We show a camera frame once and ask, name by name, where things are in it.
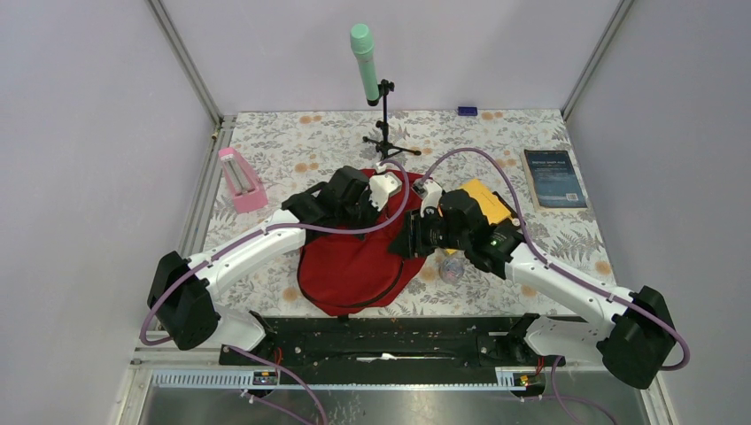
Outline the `yellow book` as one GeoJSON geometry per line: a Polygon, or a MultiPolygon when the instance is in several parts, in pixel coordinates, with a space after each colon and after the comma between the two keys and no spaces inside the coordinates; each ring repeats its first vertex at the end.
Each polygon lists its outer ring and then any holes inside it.
{"type": "Polygon", "coordinates": [[[470,197],[474,198],[489,224],[500,224],[506,219],[513,219],[512,209],[478,179],[465,182],[460,186],[470,197]]]}

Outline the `red backpack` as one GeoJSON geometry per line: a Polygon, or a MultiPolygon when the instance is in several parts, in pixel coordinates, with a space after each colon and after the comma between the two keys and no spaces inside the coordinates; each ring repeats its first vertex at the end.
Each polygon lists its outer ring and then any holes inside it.
{"type": "Polygon", "coordinates": [[[298,263],[305,298],[329,316],[385,307],[422,269],[423,258],[405,259],[389,247],[406,215],[421,199],[399,189],[382,210],[370,202],[372,169],[343,166],[328,182],[286,199],[282,208],[309,224],[298,263]]]}

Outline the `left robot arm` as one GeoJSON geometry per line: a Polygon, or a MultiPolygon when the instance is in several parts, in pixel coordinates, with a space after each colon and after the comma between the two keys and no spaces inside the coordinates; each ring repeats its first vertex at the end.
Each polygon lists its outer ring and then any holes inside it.
{"type": "Polygon", "coordinates": [[[351,166],[326,182],[295,194],[251,230],[215,248],[184,258],[171,251],[158,263],[147,299],[146,324],[157,320],[161,339],[140,335],[147,346],[172,343],[180,351],[206,344],[232,345],[252,363],[272,358],[275,341],[252,313],[220,305],[221,296],[241,278],[273,259],[298,250],[316,236],[361,236],[376,221],[401,183],[392,173],[372,175],[351,166]]]}

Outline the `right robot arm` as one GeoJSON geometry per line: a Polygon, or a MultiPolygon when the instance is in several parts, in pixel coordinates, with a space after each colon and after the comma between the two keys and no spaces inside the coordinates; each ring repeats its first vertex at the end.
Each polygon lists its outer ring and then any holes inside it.
{"type": "Polygon", "coordinates": [[[550,259],[513,218],[491,224],[464,189],[444,191],[416,183],[419,207],[405,214],[390,252],[406,259],[456,250],[477,270],[528,286],[568,308],[578,321],[526,313],[507,342],[512,360],[529,365],[541,356],[600,363],[632,388],[647,389],[678,342],[670,310],[658,290],[638,291],[605,282],[550,259]]]}

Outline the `clear round plastic container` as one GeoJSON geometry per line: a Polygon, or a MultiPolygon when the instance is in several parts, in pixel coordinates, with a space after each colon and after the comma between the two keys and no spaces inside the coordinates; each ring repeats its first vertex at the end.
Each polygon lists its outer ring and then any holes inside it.
{"type": "Polygon", "coordinates": [[[461,252],[453,252],[446,256],[439,264],[438,274],[446,284],[458,283],[465,274],[464,256],[461,252]]]}

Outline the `black microphone tripod stand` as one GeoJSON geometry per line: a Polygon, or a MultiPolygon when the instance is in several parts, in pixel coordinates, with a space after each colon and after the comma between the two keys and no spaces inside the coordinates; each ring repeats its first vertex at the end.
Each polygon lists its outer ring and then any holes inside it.
{"type": "Polygon", "coordinates": [[[384,161],[389,158],[393,158],[396,155],[405,152],[409,153],[415,156],[421,156],[422,152],[419,150],[413,150],[408,149],[404,147],[399,147],[395,144],[393,144],[390,141],[390,126],[388,123],[388,95],[394,91],[395,84],[393,81],[388,81],[386,79],[382,79],[380,82],[376,84],[376,87],[378,89],[378,97],[375,100],[368,99],[368,105],[375,107],[378,106],[380,103],[383,104],[382,108],[382,118],[378,120],[375,123],[375,127],[381,131],[381,139],[380,140],[374,140],[372,138],[369,138],[367,136],[362,137],[362,141],[364,143],[371,143],[375,146],[376,154],[380,156],[380,160],[384,161]]]}

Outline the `small blue block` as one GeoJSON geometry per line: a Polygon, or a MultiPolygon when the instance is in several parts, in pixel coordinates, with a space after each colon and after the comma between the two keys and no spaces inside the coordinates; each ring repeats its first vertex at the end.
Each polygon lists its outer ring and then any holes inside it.
{"type": "Polygon", "coordinates": [[[478,115],[478,109],[474,106],[458,106],[457,107],[457,114],[459,116],[477,116],[478,115]]]}

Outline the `dark blue book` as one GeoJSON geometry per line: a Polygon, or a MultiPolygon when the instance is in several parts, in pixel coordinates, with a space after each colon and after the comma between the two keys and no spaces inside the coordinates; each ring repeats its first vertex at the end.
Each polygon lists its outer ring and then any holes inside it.
{"type": "Polygon", "coordinates": [[[588,207],[568,151],[524,150],[523,167],[538,211],[578,211],[588,207]]]}

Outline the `pink metronome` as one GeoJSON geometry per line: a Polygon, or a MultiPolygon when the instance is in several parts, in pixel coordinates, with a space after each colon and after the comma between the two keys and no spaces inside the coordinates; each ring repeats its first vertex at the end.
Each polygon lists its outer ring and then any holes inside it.
{"type": "Polygon", "coordinates": [[[268,205],[265,188],[256,171],[236,149],[220,149],[218,157],[237,213],[250,213],[268,205]]]}

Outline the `mint green microphone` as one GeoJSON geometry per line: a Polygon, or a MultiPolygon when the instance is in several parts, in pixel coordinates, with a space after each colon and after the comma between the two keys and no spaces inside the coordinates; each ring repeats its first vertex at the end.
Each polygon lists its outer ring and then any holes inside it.
{"type": "Polygon", "coordinates": [[[381,92],[374,60],[375,41],[370,28],[366,24],[358,23],[351,28],[350,45],[358,64],[367,103],[370,106],[376,106],[379,103],[381,92]]]}

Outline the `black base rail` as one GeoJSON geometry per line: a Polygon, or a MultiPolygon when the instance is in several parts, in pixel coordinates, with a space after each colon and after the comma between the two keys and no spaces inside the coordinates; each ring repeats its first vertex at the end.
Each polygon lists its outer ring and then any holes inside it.
{"type": "Polygon", "coordinates": [[[495,369],[531,374],[555,357],[523,340],[525,316],[266,317],[267,336],[252,354],[308,384],[486,384],[495,369]]]}

